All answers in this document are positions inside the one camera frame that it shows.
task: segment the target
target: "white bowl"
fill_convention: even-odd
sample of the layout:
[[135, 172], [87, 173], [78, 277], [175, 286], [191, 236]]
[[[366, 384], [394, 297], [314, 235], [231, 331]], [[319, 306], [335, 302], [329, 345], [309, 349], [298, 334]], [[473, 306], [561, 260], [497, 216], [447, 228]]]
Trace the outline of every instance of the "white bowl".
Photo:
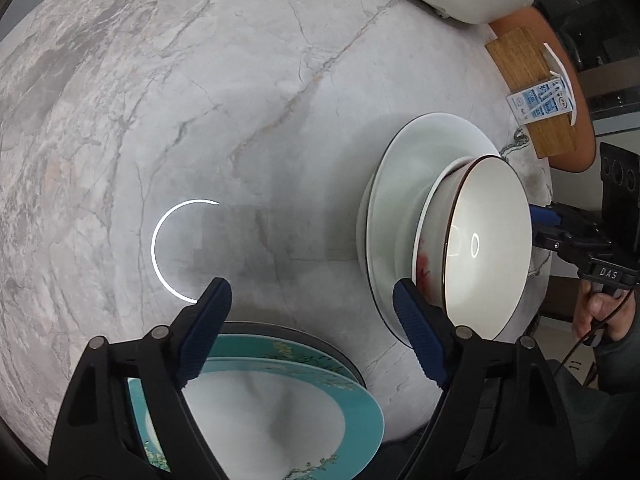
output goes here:
[[463, 156], [477, 158], [498, 151], [475, 125], [462, 117], [433, 113], [415, 118], [393, 138], [371, 177], [360, 202], [356, 248], [364, 277], [383, 322], [399, 341], [409, 340], [392, 303], [393, 288], [408, 278], [415, 230], [406, 230], [405, 273], [396, 273], [398, 227], [407, 214], [417, 219], [436, 178]]
[[438, 175], [433, 185], [429, 184], [424, 187], [415, 198], [414, 204], [405, 213], [398, 227], [398, 234], [396, 236], [396, 276], [398, 279], [409, 278], [415, 274], [414, 261], [418, 256], [420, 231], [422, 230], [427, 208], [431, 203], [436, 189], [438, 189], [440, 183], [451, 173], [474, 160], [476, 160], [474, 156], [461, 156], [450, 163]]
[[520, 179], [501, 158], [487, 155], [436, 189], [412, 278], [454, 325], [493, 339], [520, 300], [530, 258], [529, 203]]

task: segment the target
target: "wooden block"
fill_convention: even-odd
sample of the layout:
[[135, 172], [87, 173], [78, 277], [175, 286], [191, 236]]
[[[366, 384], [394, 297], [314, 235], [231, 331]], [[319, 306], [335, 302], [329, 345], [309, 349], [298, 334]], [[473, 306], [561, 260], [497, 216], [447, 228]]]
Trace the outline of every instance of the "wooden block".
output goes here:
[[[527, 27], [510, 30], [487, 43], [486, 49], [512, 92], [550, 77], [542, 50]], [[527, 130], [538, 158], [575, 151], [575, 131], [569, 114], [527, 124]]]

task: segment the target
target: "marble countertop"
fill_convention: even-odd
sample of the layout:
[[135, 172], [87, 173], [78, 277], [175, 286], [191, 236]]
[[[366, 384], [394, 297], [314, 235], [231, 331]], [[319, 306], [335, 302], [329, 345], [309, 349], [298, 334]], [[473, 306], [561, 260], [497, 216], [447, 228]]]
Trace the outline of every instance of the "marble countertop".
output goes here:
[[[0, 415], [39, 456], [89, 338], [139, 338], [231, 282], [230, 319], [320, 336], [362, 371], [387, 440], [439, 390], [378, 317], [358, 204], [395, 133], [471, 120], [548, 203], [545, 160], [513, 143], [487, 26], [417, 0], [45, 0], [0, 43]], [[539, 307], [535, 253], [514, 340]]]

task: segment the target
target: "bowl rim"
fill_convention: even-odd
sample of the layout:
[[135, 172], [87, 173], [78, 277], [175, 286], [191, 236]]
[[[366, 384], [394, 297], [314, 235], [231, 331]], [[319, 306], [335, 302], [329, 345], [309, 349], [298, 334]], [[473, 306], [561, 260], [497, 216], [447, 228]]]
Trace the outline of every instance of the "bowl rim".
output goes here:
[[487, 160], [488, 158], [498, 158], [501, 161], [503, 161], [509, 168], [511, 171], [513, 171], [513, 173], [516, 174], [516, 177], [518, 176], [518, 174], [515, 172], [515, 170], [509, 165], [508, 162], [506, 162], [501, 156], [498, 155], [483, 155], [480, 156], [478, 158], [476, 158], [476, 160], [473, 160], [472, 162], [469, 163], [468, 168], [466, 168], [465, 174], [462, 176], [462, 179], [460, 180], [460, 183], [458, 184], [458, 188], [456, 189], [456, 193], [453, 197], [453, 202], [451, 205], [451, 210], [449, 211], [449, 219], [447, 220], [447, 230], [445, 232], [444, 235], [444, 247], [442, 250], [442, 263], [441, 263], [441, 270], [440, 270], [440, 294], [441, 294], [441, 298], [442, 298], [442, 309], [444, 312], [447, 311], [447, 296], [445, 294], [445, 282], [446, 282], [446, 271], [447, 271], [447, 250], [449, 249], [449, 235], [451, 233], [451, 225], [453, 224], [453, 215], [456, 212], [456, 205], [458, 204], [458, 198], [460, 197], [460, 192], [462, 192], [462, 188], [466, 182], [466, 180], [468, 179], [469, 175], [471, 174], [471, 172], [473, 171], [473, 169], [480, 164], [480, 162], [482, 162], [483, 160]]
[[477, 158], [479, 157], [476, 157], [473, 155], [466, 155], [466, 156], [460, 156], [456, 160], [452, 161], [444, 170], [440, 172], [435, 182], [433, 183], [433, 186], [431, 187], [427, 195], [427, 198], [424, 200], [424, 204], [422, 204], [422, 211], [420, 213], [420, 218], [418, 219], [418, 226], [415, 231], [414, 250], [411, 256], [412, 267], [411, 267], [410, 277], [414, 283], [416, 282], [416, 279], [417, 279], [417, 260], [418, 260], [418, 250], [420, 248], [420, 238], [421, 238], [420, 235], [422, 234], [422, 229], [424, 227], [424, 219], [427, 216], [427, 211], [431, 204], [431, 200], [433, 200], [433, 195], [435, 195], [435, 192], [440, 187], [440, 184], [442, 184], [442, 182], [448, 176], [451, 176], [457, 171], [462, 170], [465, 166], [467, 166], [468, 164], [471, 164]]

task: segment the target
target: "human hand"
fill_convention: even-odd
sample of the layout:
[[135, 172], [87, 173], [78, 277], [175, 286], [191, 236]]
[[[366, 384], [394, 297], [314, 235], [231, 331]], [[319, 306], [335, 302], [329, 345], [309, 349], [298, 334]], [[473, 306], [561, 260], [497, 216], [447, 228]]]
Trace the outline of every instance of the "human hand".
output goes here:
[[[576, 340], [584, 337], [591, 330], [591, 320], [602, 321], [622, 302], [626, 291], [614, 300], [609, 294], [598, 292], [591, 294], [591, 282], [580, 280], [578, 300], [574, 310], [572, 331]], [[632, 292], [618, 313], [607, 321], [607, 335], [613, 341], [622, 339], [634, 321], [636, 315], [636, 294]]]

